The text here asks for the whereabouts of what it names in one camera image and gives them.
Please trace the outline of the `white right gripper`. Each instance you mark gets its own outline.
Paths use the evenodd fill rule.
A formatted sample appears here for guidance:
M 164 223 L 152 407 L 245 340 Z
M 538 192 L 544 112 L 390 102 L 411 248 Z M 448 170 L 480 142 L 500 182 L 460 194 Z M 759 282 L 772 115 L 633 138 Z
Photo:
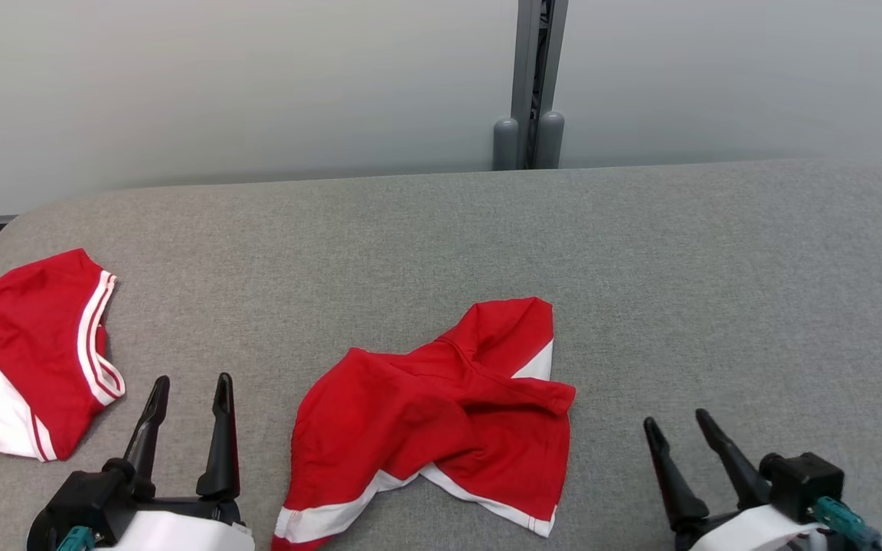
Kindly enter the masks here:
M 770 486 L 706 409 L 695 412 L 707 446 L 720 461 L 737 495 L 740 512 L 707 517 L 671 456 L 671 446 L 651 416 L 643 429 L 676 550 L 823 550 L 818 523 L 798 524 L 769 504 Z

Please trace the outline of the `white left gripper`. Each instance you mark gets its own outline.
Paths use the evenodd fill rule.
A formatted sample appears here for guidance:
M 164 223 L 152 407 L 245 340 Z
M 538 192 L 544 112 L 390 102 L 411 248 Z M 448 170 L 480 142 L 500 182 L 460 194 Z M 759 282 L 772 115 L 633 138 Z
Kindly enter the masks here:
M 113 519 L 102 517 L 96 547 L 107 550 L 254 550 L 252 531 L 234 499 L 240 495 L 234 380 L 218 374 L 207 466 L 200 475 L 199 497 L 155 498 L 152 471 L 158 430 L 165 421 L 171 381 L 155 380 L 126 447 L 123 459 L 134 468 L 132 498 L 116 506 Z

